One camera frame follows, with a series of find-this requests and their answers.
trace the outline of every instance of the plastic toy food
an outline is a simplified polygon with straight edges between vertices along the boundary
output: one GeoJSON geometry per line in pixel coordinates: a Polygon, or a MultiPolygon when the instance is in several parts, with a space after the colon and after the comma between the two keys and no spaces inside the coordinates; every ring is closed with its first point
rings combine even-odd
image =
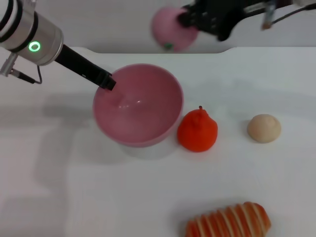
{"type": "Polygon", "coordinates": [[[265,237],[270,227],[264,208],[245,202],[189,221],[186,237],[265,237]]]}
{"type": "Polygon", "coordinates": [[[257,115],[249,122],[247,131],[253,140],[268,143],[280,136],[281,124],[272,115],[257,115]]]}
{"type": "Polygon", "coordinates": [[[217,123],[211,119],[206,110],[189,112],[183,118],[177,132],[179,143],[192,152],[204,152],[210,149],[217,138],[217,123]]]}

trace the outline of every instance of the green indicator light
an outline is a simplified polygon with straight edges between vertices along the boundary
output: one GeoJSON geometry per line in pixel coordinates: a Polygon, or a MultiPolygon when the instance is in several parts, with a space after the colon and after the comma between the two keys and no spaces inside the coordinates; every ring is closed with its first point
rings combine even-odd
{"type": "Polygon", "coordinates": [[[29,50],[32,52],[37,52],[40,49],[40,43],[37,41],[31,42],[29,45],[29,50]]]}

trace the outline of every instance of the striped bread roll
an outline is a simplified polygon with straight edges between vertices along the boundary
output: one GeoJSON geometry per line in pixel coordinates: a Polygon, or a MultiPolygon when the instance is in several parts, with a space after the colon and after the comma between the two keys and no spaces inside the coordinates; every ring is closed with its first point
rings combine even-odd
{"type": "Polygon", "coordinates": [[[264,237],[270,227],[264,208],[245,202],[189,221],[186,237],[264,237]]]}

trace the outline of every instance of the black cable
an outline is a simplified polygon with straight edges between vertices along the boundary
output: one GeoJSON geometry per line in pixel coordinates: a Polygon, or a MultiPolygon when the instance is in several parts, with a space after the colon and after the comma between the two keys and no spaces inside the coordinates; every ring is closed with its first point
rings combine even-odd
{"type": "Polygon", "coordinates": [[[43,80],[41,78],[41,73],[40,73],[40,67],[38,66],[38,74],[39,74],[39,81],[35,80],[34,82],[36,84],[42,84],[43,80]]]}
{"type": "Polygon", "coordinates": [[[275,23],[277,23],[277,22],[279,22],[281,20],[284,20],[285,18],[288,18],[288,17],[290,17],[290,16],[292,16],[292,15],[294,15],[296,13],[299,13],[301,11],[309,11],[309,10],[314,10],[314,9],[316,9],[316,3],[309,4],[309,5],[305,6],[305,7],[302,7],[300,9],[297,9],[297,10],[295,10],[293,12],[290,12],[289,14],[286,14],[286,15],[280,17],[279,19],[273,21],[272,24],[275,24],[275,23]]]}

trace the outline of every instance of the orange toy fruit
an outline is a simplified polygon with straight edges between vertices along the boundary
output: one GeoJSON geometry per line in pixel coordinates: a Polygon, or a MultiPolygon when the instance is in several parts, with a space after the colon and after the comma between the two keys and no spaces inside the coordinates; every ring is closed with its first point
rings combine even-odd
{"type": "Polygon", "coordinates": [[[184,116],[177,132],[179,143],[192,152],[205,152],[217,138],[217,123],[199,107],[184,116]]]}

